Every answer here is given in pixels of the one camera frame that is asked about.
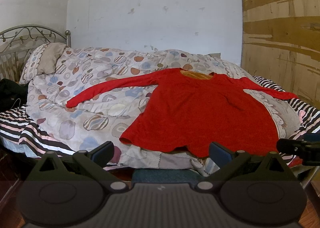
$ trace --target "bed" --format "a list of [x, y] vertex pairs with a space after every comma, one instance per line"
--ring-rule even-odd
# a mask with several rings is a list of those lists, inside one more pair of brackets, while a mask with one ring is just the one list
[[[27, 105], [0, 113], [2, 146], [29, 159], [37, 159], [46, 151], [56, 151], [60, 156], [78, 150], [90, 151], [110, 140], [115, 146], [115, 154], [106, 170], [124, 167], [192, 169], [208, 176], [218, 169], [210, 158], [198, 158], [183, 149], [170, 153], [148, 151], [119, 141], [121, 133], [144, 111], [156, 86], [114, 89], [72, 109], [65, 107], [66, 102], [100, 82], [175, 67], [206, 74], [213, 71], [231, 78], [248, 77], [264, 87], [283, 91], [268, 79], [252, 77], [237, 65], [213, 54], [190, 54], [175, 49], [152, 53], [115, 48], [73, 49], [69, 31], [62, 34], [39, 25], [11, 28], [1, 32], [0, 38], [4, 42], [9, 40], [0, 52], [0, 76], [14, 81], [19, 81], [25, 62], [33, 51], [43, 48], [44, 43], [67, 44], [57, 60], [55, 73], [37, 75], [28, 82]], [[263, 92], [246, 92], [265, 105], [280, 138], [302, 139], [304, 133], [320, 130], [320, 115], [316, 108], [298, 99], [275, 102]], [[295, 127], [292, 119], [299, 120], [300, 110], [305, 111], [305, 116]], [[296, 175], [309, 170], [307, 179], [310, 179], [317, 170], [302, 167], [292, 155], [281, 156]]]

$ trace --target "shirt sleeve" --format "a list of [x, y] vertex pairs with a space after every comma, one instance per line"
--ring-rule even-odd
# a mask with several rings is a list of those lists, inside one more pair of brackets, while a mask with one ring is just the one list
[[171, 72], [172, 72], [172, 69], [165, 69], [165, 70], [159, 70], [153, 73], [148, 73], [145, 75], [102, 82], [95, 86], [89, 87], [88, 89], [82, 91], [75, 97], [68, 100], [66, 107], [74, 108], [81, 102], [90, 100], [100, 93], [111, 91], [116, 88], [130, 87], [130, 86], [144, 87], [148, 85], [156, 85], [156, 84], [159, 84], [159, 80], [164, 75], [168, 75]]
[[277, 91], [271, 88], [262, 87], [256, 84], [255, 82], [251, 81], [247, 77], [242, 77], [240, 79], [229, 78], [229, 81], [238, 86], [241, 86], [241, 88], [243, 89], [263, 91], [266, 94], [271, 95], [273, 98], [280, 99], [280, 100], [289, 100], [292, 98], [298, 98], [294, 93], [291, 93], [291, 92]]

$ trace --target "pillowcase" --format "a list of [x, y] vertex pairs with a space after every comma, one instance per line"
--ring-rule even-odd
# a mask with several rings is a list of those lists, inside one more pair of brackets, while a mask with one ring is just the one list
[[214, 54], [208, 54], [212, 58], [219, 58], [221, 59], [221, 53], [214, 53]]
[[43, 44], [36, 48], [23, 69], [19, 83], [27, 84], [37, 75], [54, 73], [57, 60], [65, 48], [63, 43]]

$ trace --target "patterned duvet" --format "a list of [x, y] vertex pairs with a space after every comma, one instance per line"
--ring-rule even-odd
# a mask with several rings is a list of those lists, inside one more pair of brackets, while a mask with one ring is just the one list
[[[232, 78], [246, 76], [255, 81], [237, 65], [209, 55], [179, 50], [140, 53], [109, 48], [67, 48], [57, 62], [56, 73], [36, 76], [29, 83], [26, 112], [46, 131], [52, 143], [62, 143], [73, 151], [90, 151], [105, 141], [112, 141], [115, 155], [110, 164], [118, 167], [190, 168], [207, 176], [217, 169], [210, 159], [198, 159], [187, 151], [148, 151], [119, 141], [121, 133], [144, 111], [156, 86], [114, 89], [76, 108], [65, 107], [70, 98], [100, 82], [174, 67], [206, 74], [224, 73]], [[290, 135], [285, 132], [290, 122], [268, 101], [269, 97], [251, 90], [246, 92], [265, 105], [280, 138]]]

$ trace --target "ornate metal bed frame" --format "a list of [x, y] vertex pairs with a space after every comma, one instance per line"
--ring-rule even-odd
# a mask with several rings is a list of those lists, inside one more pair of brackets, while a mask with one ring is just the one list
[[71, 32], [64, 34], [42, 25], [20, 25], [0, 32], [0, 79], [19, 81], [24, 64], [34, 49], [44, 43], [63, 42], [71, 47]]

